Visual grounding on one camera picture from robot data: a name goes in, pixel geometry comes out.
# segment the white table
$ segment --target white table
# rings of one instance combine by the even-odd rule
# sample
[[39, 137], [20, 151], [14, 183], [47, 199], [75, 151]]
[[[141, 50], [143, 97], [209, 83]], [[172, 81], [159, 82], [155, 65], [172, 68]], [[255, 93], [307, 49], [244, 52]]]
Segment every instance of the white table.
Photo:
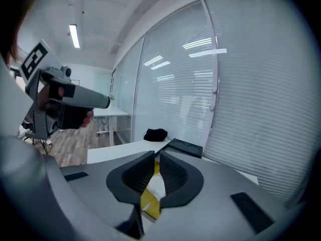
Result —
[[128, 116], [128, 113], [118, 109], [117, 107], [109, 107], [107, 109], [94, 109], [94, 117], [108, 117], [109, 130], [108, 131], [98, 131], [97, 135], [109, 133], [110, 146], [114, 146], [114, 131], [116, 130], [114, 118], [118, 116]]
[[142, 140], [114, 147], [88, 149], [87, 163], [90, 164], [114, 160], [145, 151], [155, 151], [155, 153], [157, 153], [169, 142], [170, 141], [168, 139], [165, 139], [162, 142]]

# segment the table leg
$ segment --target table leg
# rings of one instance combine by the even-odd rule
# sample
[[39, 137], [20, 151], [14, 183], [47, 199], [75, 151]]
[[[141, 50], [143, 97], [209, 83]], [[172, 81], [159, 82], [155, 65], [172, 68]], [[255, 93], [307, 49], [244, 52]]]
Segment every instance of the table leg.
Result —
[[114, 146], [114, 128], [113, 128], [113, 120], [114, 118], [111, 116], [109, 117], [109, 143], [110, 146]]

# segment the white tabletop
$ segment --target white tabletop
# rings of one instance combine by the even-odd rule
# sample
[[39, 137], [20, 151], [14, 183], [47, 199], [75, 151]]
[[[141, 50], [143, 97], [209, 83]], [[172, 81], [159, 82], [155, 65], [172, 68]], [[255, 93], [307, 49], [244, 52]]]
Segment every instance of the white tabletop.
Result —
[[114, 160], [145, 151], [155, 151], [155, 153], [157, 153], [169, 142], [170, 141], [168, 139], [165, 139], [162, 142], [142, 140], [120, 146], [88, 149], [87, 163], [90, 164]]
[[94, 109], [94, 117], [103, 117], [103, 116], [126, 116], [128, 113], [122, 111], [117, 107], [109, 107], [107, 109]]

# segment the finger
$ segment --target finger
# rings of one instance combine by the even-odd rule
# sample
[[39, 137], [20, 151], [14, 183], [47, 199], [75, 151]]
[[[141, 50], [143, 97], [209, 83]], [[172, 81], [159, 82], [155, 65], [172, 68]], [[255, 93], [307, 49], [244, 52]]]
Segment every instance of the finger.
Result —
[[93, 111], [87, 112], [87, 117], [89, 117], [89, 118], [94, 117], [94, 112]]
[[60, 97], [63, 97], [63, 96], [64, 96], [64, 92], [65, 92], [64, 88], [60, 86], [60, 87], [58, 88], [58, 95], [59, 95]]
[[84, 119], [84, 123], [85, 123], [85, 124], [89, 124], [89, 123], [90, 123], [90, 118], [86, 117], [86, 118]]

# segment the person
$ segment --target person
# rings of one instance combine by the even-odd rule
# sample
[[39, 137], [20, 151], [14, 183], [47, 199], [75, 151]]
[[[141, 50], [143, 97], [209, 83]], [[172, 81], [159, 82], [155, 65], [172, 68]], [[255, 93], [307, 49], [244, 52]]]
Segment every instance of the person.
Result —
[[[1, 71], [1, 78], [2, 81], [5, 83], [4, 79], [6, 79], [6, 74], [3, 71], [9, 71], [9, 63], [10, 58], [13, 60], [17, 60], [18, 57], [18, 32], [19, 29], [24, 21], [25, 16], [27, 15], [29, 9], [32, 6], [34, 0], [15, 0], [14, 3], [10, 4], [10, 8], [7, 10], [3, 10], [3, 19], [5, 19], [5, 23], [3, 24], [2, 32], [5, 33], [3, 35], [3, 38], [0, 42], [0, 53], [2, 56], [2, 62], [0, 62], [0, 71]], [[37, 102], [38, 107], [40, 109], [45, 108], [46, 104], [49, 102], [49, 90], [50, 85], [45, 85], [42, 90], [38, 93]], [[63, 97], [64, 95], [64, 89], [63, 87], [59, 87], [58, 95], [60, 97]], [[9, 95], [10, 92], [4, 88], [4, 85], [2, 86], [1, 91], [1, 99], [2, 102], [6, 102], [6, 98], [3, 97], [5, 95]], [[23, 95], [19, 95], [21, 99], [28, 99], [27, 97]], [[89, 111], [87, 113], [87, 116], [84, 118], [83, 123], [81, 127], [87, 127], [91, 121], [91, 118], [94, 116], [93, 111]]]

